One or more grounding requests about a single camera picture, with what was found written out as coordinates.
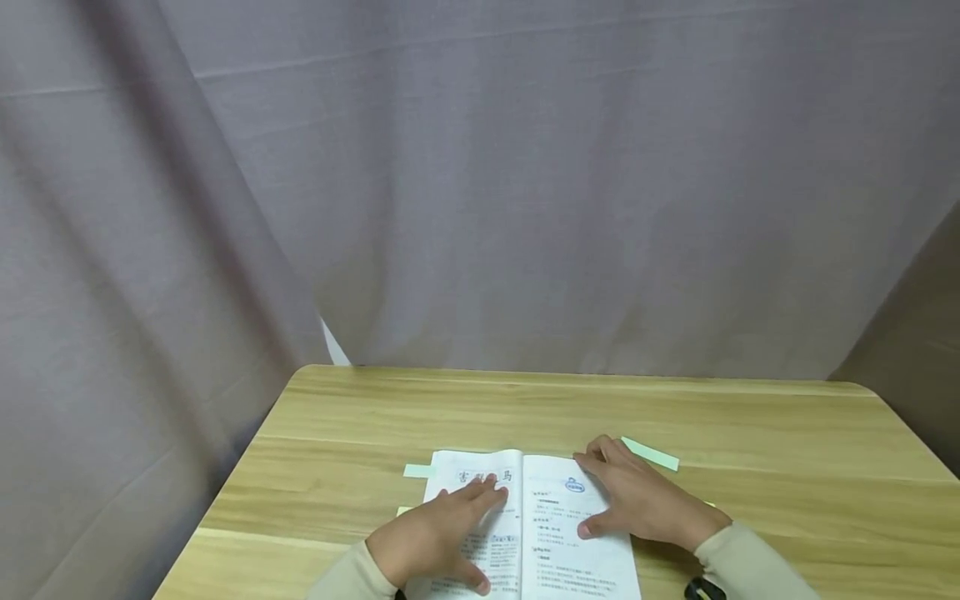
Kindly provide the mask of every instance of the fabric backdrop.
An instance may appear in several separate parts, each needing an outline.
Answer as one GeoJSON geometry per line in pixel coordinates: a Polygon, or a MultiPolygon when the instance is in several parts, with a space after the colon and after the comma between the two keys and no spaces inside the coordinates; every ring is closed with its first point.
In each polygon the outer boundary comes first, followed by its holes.
{"type": "Polygon", "coordinates": [[[958,198],[958,67],[954,0],[0,3],[0,596],[148,598],[319,315],[827,377],[958,198]]]}

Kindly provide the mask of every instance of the blue logo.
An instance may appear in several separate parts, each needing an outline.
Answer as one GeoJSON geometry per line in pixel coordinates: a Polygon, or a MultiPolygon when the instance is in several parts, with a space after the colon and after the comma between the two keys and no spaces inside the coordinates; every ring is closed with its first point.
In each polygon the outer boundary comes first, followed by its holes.
{"type": "Polygon", "coordinates": [[[570,477],[566,480],[566,488],[571,492],[581,493],[587,488],[584,487],[584,484],[580,483],[573,477],[570,477]]]}

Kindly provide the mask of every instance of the textbook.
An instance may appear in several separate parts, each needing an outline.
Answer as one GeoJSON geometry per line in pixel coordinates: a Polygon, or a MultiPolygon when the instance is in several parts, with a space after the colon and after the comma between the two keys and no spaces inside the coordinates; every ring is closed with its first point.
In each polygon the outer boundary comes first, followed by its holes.
{"type": "MultiPolygon", "coordinates": [[[[605,495],[577,463],[519,450],[492,454],[441,450],[433,453],[423,501],[442,489],[455,492],[474,476],[495,473],[507,502],[490,511],[461,547],[490,579],[487,600],[585,600],[640,597],[628,534],[581,540],[577,525],[609,508],[605,495]]],[[[446,600],[476,595],[450,579],[415,579],[409,600],[446,600]]]]}

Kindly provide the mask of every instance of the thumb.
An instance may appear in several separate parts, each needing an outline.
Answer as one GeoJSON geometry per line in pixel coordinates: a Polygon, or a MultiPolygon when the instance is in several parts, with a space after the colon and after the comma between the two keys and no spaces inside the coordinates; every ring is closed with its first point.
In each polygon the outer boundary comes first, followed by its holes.
{"type": "Polygon", "coordinates": [[[599,538],[617,529],[616,515],[613,513],[613,509],[607,509],[603,513],[591,516],[577,525],[577,535],[582,540],[589,540],[590,538],[599,538]]]}
{"type": "Polygon", "coordinates": [[[486,596],[490,593],[490,580],[487,579],[487,576],[483,574],[483,571],[481,571],[476,564],[471,563],[463,556],[457,557],[450,577],[464,582],[468,588],[476,591],[481,596],[486,596]]]}

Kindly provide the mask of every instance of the black object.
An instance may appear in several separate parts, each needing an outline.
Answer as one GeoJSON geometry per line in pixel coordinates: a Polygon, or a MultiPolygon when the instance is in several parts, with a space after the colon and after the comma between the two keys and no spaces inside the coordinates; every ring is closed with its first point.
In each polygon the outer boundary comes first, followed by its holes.
{"type": "Polygon", "coordinates": [[[712,581],[694,577],[684,590],[686,600],[727,600],[727,593],[712,581]]]}

